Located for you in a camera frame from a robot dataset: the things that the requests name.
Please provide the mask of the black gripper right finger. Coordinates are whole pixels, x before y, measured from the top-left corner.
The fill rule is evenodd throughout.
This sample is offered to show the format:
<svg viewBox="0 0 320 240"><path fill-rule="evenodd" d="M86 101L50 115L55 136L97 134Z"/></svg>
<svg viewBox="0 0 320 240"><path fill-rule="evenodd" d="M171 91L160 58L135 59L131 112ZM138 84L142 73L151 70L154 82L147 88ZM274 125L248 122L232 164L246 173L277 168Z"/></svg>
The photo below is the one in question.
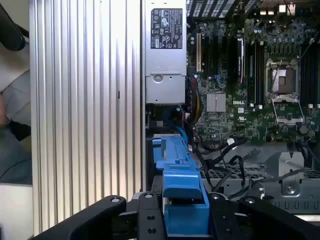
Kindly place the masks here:
<svg viewBox="0 0 320 240"><path fill-rule="evenodd" d="M320 228L266 200L245 196L236 203L213 193L210 230L214 240L318 240Z"/></svg>

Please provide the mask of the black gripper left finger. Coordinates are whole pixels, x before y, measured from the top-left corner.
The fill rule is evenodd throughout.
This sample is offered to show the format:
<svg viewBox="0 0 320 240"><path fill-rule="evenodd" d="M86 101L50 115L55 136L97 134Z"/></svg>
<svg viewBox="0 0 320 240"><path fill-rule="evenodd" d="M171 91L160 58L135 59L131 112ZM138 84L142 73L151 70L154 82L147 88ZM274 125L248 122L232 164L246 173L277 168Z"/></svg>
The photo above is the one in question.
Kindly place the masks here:
<svg viewBox="0 0 320 240"><path fill-rule="evenodd" d="M80 212L34 236L35 240L165 240L162 210L158 197L141 193L126 201L107 196Z"/></svg>

